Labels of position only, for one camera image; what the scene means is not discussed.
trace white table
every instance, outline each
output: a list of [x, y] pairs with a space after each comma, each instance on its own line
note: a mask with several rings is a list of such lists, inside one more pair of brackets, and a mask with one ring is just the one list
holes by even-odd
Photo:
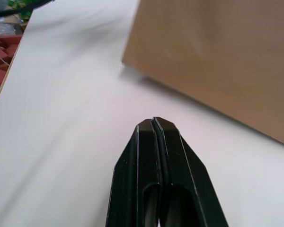
[[176, 124], [230, 227], [284, 227], [284, 145], [120, 63], [137, 0], [34, 12], [0, 95], [0, 227], [103, 227], [135, 125]]

